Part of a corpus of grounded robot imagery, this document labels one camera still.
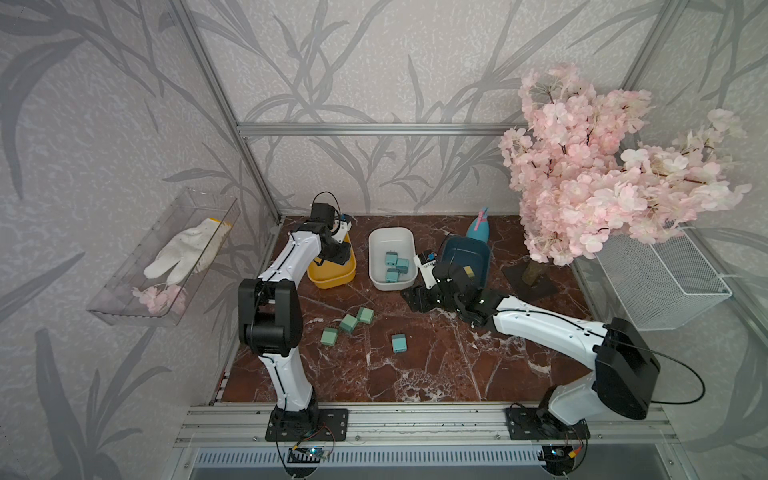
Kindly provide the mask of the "yellow plastic storage box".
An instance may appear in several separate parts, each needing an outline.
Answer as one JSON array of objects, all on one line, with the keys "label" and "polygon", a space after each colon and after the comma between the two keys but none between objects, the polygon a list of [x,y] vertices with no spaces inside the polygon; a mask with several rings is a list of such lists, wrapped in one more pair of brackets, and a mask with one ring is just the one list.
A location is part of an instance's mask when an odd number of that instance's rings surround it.
[{"label": "yellow plastic storage box", "polygon": [[356,276],[357,261],[353,249],[343,265],[315,258],[308,267],[309,280],[319,289],[327,290],[350,283]]}]

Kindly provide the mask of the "white work glove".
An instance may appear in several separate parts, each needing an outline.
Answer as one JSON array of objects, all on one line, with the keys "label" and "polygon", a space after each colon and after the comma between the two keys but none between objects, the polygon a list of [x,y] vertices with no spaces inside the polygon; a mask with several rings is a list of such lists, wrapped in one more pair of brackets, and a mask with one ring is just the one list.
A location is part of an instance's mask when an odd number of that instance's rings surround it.
[{"label": "white work glove", "polygon": [[196,227],[176,234],[144,270],[147,279],[165,277],[167,285],[182,284],[215,260],[232,229],[229,222],[206,218]]}]

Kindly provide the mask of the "pink artificial blossom tree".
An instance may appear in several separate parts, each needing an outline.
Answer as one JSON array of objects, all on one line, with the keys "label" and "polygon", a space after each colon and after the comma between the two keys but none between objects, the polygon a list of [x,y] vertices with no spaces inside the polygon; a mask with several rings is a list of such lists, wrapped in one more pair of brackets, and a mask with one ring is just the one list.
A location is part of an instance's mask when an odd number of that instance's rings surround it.
[{"label": "pink artificial blossom tree", "polygon": [[524,127],[501,137],[500,153],[520,196],[527,264],[517,289],[531,292],[549,265],[593,259],[624,235],[646,245],[678,237],[701,213],[735,208],[750,191],[726,177],[718,147],[743,135],[740,119],[715,109],[670,146],[624,139],[651,110],[646,90],[598,92],[572,65],[523,76]]}]

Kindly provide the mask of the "white plastic storage box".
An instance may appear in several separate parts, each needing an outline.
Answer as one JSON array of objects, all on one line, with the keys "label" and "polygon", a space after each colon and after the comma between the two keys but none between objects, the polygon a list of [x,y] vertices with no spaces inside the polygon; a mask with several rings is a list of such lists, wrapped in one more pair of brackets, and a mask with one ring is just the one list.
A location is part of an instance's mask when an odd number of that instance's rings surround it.
[{"label": "white plastic storage box", "polygon": [[417,277],[413,233],[404,227],[379,228],[368,237],[369,277],[380,291],[410,288]]}]

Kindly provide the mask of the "small pink flower sprig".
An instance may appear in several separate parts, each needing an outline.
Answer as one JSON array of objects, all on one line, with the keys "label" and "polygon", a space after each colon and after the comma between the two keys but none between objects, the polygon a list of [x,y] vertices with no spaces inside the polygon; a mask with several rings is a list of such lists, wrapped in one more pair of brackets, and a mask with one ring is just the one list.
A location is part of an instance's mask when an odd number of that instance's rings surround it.
[{"label": "small pink flower sprig", "polygon": [[182,315],[187,308],[186,290],[176,284],[158,284],[144,290],[133,288],[132,295],[153,316],[162,316],[169,312]]}]

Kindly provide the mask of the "clear acrylic wall shelf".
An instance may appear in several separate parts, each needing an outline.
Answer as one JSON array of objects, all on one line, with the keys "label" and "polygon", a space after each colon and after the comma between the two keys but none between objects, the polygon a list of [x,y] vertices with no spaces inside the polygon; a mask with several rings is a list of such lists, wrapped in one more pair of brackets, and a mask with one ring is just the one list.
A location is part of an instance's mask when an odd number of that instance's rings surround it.
[{"label": "clear acrylic wall shelf", "polygon": [[240,213],[233,196],[182,189],[86,311],[113,326],[177,325]]}]

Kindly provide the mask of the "green plug left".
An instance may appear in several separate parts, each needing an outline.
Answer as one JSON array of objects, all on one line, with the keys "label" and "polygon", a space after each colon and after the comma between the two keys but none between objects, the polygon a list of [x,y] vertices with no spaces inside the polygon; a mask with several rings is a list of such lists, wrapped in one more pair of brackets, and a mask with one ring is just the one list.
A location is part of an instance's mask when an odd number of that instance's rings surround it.
[{"label": "green plug left", "polygon": [[327,327],[323,330],[320,343],[323,346],[333,347],[336,345],[339,337],[339,331],[336,328]]}]

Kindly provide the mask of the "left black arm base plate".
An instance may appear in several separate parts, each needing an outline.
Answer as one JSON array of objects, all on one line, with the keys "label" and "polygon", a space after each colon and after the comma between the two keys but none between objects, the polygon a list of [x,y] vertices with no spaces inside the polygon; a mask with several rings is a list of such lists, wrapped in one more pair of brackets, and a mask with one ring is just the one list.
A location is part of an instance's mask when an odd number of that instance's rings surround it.
[{"label": "left black arm base plate", "polygon": [[267,442],[344,441],[349,426],[348,409],[286,411],[275,408],[270,415]]}]

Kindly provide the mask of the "dark teal storage box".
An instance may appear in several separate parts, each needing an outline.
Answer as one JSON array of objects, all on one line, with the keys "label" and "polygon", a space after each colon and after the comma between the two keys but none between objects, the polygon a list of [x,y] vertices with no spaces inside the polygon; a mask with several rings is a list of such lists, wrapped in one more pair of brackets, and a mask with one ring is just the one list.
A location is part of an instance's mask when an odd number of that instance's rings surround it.
[{"label": "dark teal storage box", "polygon": [[475,283],[480,288],[487,286],[491,263],[491,250],[487,243],[469,237],[449,236],[441,248],[439,261],[470,267]]}]

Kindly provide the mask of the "green plug middle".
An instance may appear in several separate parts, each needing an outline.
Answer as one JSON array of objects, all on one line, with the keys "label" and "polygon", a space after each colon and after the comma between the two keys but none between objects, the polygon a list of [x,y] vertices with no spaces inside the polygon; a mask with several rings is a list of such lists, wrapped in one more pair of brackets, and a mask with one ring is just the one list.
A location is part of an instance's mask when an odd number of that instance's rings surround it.
[{"label": "green plug middle", "polygon": [[346,314],[339,323],[339,328],[347,334],[352,334],[359,323],[360,321],[356,316]]}]

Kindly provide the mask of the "green plug upper right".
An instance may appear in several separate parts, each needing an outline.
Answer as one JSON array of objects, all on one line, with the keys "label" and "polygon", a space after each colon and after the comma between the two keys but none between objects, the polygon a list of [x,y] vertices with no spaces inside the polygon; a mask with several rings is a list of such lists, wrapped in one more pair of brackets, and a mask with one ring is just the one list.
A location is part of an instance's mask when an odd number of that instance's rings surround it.
[{"label": "green plug upper right", "polygon": [[363,323],[366,325],[372,324],[374,317],[375,317],[375,312],[372,309],[367,307],[360,307],[356,316],[357,320],[360,323]]}]

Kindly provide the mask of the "circuit board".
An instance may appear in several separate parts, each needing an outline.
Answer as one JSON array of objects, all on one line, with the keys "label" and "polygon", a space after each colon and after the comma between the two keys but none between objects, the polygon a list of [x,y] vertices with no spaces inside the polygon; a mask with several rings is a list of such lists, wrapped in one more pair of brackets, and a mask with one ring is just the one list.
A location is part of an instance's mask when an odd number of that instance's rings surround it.
[{"label": "circuit board", "polygon": [[543,461],[547,466],[573,468],[576,465],[576,459],[581,455],[582,450],[582,447],[571,447],[566,445],[543,447],[538,454],[538,459]]},{"label": "circuit board", "polygon": [[330,459],[333,448],[321,446],[296,447],[288,450],[288,462],[291,464],[319,464]]}]

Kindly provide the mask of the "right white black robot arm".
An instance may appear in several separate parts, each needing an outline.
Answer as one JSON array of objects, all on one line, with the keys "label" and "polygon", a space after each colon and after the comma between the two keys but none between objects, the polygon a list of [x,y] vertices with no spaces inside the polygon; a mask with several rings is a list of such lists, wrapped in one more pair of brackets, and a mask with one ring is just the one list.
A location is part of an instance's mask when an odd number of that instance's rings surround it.
[{"label": "right white black robot arm", "polygon": [[413,264],[423,280],[406,291],[414,310],[451,312],[473,328],[532,341],[588,369],[545,395],[536,411],[542,422],[572,426],[605,412],[630,420],[647,417],[660,363],[630,322],[577,319],[481,289],[465,267],[454,263],[416,256]]}]

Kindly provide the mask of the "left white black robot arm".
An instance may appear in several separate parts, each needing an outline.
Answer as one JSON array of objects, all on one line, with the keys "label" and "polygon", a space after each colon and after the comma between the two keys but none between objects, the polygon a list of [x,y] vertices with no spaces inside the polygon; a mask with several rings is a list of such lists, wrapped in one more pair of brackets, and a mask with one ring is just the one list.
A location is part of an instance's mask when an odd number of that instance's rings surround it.
[{"label": "left white black robot arm", "polygon": [[319,408],[298,353],[303,315],[298,286],[315,262],[345,265],[351,222],[338,206],[312,204],[307,220],[288,234],[277,258],[237,291],[238,336],[266,367],[276,392],[274,423],[314,429]]}]

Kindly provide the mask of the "left circuit board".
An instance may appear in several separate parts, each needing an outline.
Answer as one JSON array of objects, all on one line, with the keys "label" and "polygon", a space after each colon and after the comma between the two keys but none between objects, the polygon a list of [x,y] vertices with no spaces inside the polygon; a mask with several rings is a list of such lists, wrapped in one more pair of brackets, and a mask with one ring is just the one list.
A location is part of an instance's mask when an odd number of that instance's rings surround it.
[{"label": "left circuit board", "polygon": [[319,464],[330,459],[333,448],[321,446],[296,447],[288,450],[288,462],[291,464]]}]

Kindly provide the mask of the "aluminium front rail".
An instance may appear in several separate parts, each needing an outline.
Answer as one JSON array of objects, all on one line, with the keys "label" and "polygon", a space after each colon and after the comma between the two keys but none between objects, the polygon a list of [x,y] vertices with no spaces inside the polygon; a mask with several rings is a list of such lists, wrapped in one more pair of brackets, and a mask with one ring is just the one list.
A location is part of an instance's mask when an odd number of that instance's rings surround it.
[{"label": "aluminium front rail", "polygon": [[[531,439],[510,438],[506,403],[327,403],[349,412],[346,439],[338,446],[536,445]],[[191,407],[173,446],[265,446],[271,403],[217,403]],[[591,446],[600,444],[676,444],[679,442],[664,410],[653,407],[642,421],[603,413],[588,421]]]}]

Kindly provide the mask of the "teal plug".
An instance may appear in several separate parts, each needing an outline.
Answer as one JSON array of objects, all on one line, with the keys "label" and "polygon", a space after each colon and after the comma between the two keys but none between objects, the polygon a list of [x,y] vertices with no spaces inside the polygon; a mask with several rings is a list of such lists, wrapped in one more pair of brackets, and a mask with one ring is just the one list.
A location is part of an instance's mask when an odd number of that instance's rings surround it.
[{"label": "teal plug", "polygon": [[407,258],[398,258],[395,268],[400,275],[406,275],[410,270],[410,261]]},{"label": "teal plug", "polygon": [[396,252],[387,252],[385,254],[385,265],[388,268],[395,268],[397,259],[400,258]]},{"label": "teal plug", "polygon": [[405,334],[395,334],[391,337],[391,345],[394,353],[404,353],[408,350]]},{"label": "teal plug", "polygon": [[396,268],[389,268],[385,273],[385,281],[387,283],[397,283],[400,278],[400,272]]}]

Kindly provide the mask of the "right circuit board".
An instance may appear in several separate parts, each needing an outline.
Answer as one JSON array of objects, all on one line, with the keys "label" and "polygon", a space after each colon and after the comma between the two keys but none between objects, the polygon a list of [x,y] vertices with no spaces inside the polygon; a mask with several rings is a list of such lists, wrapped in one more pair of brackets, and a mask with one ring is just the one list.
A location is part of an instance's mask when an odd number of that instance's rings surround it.
[{"label": "right circuit board", "polygon": [[566,445],[543,447],[538,454],[538,459],[543,461],[547,466],[573,468],[576,465],[576,459],[581,455],[582,450],[582,447],[571,447]]}]

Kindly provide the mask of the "teal pink spray bottle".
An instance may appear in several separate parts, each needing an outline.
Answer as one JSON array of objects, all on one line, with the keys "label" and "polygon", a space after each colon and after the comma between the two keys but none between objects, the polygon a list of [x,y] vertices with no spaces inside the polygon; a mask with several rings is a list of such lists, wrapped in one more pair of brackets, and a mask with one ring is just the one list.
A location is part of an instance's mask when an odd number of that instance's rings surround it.
[{"label": "teal pink spray bottle", "polygon": [[478,212],[477,217],[470,224],[465,236],[483,243],[488,242],[490,237],[490,227],[487,208]]}]

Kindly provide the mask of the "green plug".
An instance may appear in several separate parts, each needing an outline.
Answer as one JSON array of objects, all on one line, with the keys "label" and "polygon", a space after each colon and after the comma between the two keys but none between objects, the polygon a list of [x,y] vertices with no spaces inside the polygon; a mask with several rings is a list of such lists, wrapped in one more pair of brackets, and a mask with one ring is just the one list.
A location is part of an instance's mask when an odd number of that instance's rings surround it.
[{"label": "green plug", "polygon": [[356,316],[357,320],[360,323],[363,323],[366,325],[372,324],[374,317],[375,317],[375,312],[372,309],[367,307],[360,307]]},{"label": "green plug", "polygon": [[352,334],[359,323],[360,321],[356,316],[346,314],[339,323],[339,328],[347,334]]},{"label": "green plug", "polygon": [[336,328],[327,327],[323,330],[320,343],[323,346],[333,347],[336,345],[339,337],[339,331]]}]

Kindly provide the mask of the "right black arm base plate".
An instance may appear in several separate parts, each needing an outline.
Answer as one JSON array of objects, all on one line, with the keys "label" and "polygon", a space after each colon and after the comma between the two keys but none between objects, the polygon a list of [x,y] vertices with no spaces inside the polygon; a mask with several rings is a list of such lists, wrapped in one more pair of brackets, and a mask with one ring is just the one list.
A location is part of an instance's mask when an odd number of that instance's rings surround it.
[{"label": "right black arm base plate", "polygon": [[585,420],[566,425],[546,409],[526,407],[513,403],[504,410],[507,430],[511,440],[575,441],[586,442],[591,438]]}]

